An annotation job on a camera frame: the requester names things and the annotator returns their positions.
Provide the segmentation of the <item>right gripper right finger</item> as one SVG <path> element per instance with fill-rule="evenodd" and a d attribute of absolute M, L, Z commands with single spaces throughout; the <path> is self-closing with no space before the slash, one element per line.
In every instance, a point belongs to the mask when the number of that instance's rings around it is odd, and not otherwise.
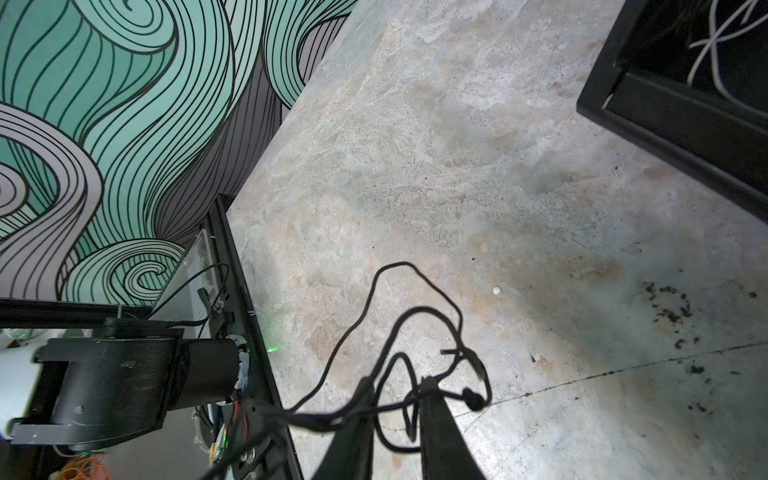
<path fill-rule="evenodd" d="M 424 479 L 484 479 L 434 377 L 419 391 L 419 435 Z"/>

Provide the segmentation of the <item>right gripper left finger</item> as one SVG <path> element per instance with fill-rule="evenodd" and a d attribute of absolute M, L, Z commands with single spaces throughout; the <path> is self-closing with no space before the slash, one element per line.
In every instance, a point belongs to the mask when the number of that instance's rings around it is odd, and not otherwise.
<path fill-rule="evenodd" d="M 352 409 L 343 419 L 316 470 L 314 479 L 371 479 L 374 422 L 363 414 L 373 406 L 374 387 L 363 377 L 355 390 Z"/>

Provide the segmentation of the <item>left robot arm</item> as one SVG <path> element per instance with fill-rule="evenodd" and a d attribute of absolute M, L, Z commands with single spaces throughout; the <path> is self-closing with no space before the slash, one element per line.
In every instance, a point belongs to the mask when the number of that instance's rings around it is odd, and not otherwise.
<path fill-rule="evenodd" d="M 34 352 L 41 371 L 10 441 L 91 451 L 132 440 L 170 411 L 232 399 L 246 382 L 245 353 L 240 335 L 186 338 L 164 327 L 50 339 Z"/>

